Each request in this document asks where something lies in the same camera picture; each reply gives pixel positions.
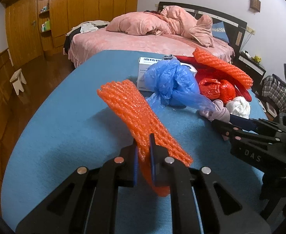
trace yellow toy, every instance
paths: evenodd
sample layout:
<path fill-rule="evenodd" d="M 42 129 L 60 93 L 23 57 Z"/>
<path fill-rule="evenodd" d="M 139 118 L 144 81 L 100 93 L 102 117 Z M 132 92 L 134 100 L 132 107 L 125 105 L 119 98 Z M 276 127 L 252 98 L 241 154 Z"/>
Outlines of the yellow toy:
<path fill-rule="evenodd" d="M 261 62 L 261 60 L 262 60 L 262 58 L 261 57 L 259 57 L 259 56 L 254 56 L 254 57 L 252 57 L 252 59 L 256 62 L 256 63 L 260 63 Z"/>

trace wooden shelf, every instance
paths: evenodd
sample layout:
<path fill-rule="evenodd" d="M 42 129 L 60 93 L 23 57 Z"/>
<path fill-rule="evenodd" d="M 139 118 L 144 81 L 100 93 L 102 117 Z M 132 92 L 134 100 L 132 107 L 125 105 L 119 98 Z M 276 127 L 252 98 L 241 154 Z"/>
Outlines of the wooden shelf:
<path fill-rule="evenodd" d="M 50 31 L 51 31 L 51 29 L 49 29 L 49 30 L 46 30 L 46 31 L 44 31 L 44 32 L 41 32 L 41 33 L 50 32 Z"/>
<path fill-rule="evenodd" d="M 39 13 L 39 15 L 45 14 L 45 13 L 47 13 L 47 12 L 49 12 L 49 11 L 50 11 L 50 10 L 46 10 L 46 11 L 44 11 L 44 12 Z"/>

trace wooden wardrobe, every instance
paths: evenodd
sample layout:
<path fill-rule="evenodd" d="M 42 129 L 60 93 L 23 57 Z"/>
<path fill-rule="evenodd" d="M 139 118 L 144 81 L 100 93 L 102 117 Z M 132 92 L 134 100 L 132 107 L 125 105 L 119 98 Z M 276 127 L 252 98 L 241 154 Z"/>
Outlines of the wooden wardrobe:
<path fill-rule="evenodd" d="M 8 46 L 16 69 L 39 55 L 62 51 L 65 35 L 85 21 L 111 21 L 137 10 L 137 0 L 3 0 Z M 40 9 L 49 3 L 49 11 Z M 41 32 L 50 20 L 51 30 Z"/>

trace wooden floor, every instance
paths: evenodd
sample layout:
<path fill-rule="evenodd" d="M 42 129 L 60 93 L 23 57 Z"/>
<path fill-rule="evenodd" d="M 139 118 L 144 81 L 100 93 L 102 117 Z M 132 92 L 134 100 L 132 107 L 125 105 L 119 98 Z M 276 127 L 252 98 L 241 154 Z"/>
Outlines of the wooden floor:
<path fill-rule="evenodd" d="M 2 176 L 12 150 L 27 123 L 50 93 L 74 70 L 68 57 L 59 53 L 46 59 L 39 56 L 22 66 L 27 81 L 19 96 L 13 91 L 9 100 L 12 115 L 2 137 Z"/>

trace wall socket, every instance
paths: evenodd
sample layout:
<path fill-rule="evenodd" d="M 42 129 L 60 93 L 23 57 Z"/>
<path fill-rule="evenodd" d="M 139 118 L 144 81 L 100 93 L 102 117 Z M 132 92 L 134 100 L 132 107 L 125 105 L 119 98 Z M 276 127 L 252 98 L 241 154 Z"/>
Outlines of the wall socket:
<path fill-rule="evenodd" d="M 250 28 L 249 26 L 247 26 L 246 31 L 255 35 L 255 30 L 253 30 L 252 28 Z"/>

